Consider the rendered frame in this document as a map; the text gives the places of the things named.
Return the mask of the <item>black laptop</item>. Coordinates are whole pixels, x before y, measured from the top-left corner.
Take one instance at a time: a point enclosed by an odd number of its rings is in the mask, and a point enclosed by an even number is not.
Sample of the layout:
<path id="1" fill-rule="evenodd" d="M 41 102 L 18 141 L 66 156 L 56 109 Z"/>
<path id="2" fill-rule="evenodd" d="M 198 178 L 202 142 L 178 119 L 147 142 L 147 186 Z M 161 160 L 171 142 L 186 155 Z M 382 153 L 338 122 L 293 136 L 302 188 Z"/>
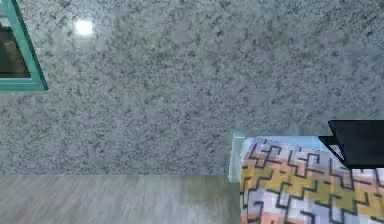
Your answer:
<path id="1" fill-rule="evenodd" d="M 384 120 L 329 120 L 318 139 L 350 169 L 384 168 Z"/>

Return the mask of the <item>teal framed wall picture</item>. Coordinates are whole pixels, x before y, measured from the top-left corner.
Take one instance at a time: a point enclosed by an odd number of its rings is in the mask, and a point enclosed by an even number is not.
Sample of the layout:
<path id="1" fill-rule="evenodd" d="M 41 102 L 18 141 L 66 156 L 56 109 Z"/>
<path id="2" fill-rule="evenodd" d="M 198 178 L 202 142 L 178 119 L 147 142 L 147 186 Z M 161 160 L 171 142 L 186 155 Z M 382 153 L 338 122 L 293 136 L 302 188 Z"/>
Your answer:
<path id="1" fill-rule="evenodd" d="M 47 91 L 17 0 L 0 0 L 0 91 Z"/>

